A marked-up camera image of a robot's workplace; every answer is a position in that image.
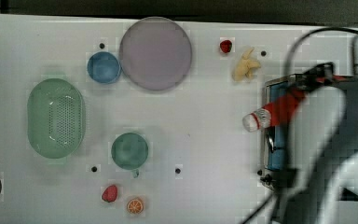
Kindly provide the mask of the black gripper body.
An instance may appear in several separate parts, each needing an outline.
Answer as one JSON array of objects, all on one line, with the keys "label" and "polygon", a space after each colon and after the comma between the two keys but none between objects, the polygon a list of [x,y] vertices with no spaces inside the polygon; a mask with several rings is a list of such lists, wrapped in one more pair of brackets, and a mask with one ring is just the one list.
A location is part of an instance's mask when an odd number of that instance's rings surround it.
[{"label": "black gripper body", "polygon": [[302,74],[301,88],[313,91],[321,86],[331,85],[334,82],[335,66],[333,63],[320,63]]}]

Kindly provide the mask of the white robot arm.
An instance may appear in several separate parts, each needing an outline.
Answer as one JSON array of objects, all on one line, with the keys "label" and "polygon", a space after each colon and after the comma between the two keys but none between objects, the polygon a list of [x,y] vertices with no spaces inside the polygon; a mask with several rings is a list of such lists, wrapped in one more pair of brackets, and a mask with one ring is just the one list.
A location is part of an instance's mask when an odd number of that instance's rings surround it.
[{"label": "white robot arm", "polygon": [[348,81],[333,82],[332,87],[344,94],[345,106],[337,128],[327,138],[321,154],[313,163],[306,187],[289,196],[278,190],[274,216],[281,224],[315,224],[320,215],[327,184],[342,163],[358,154],[358,74],[356,63],[351,65]]}]

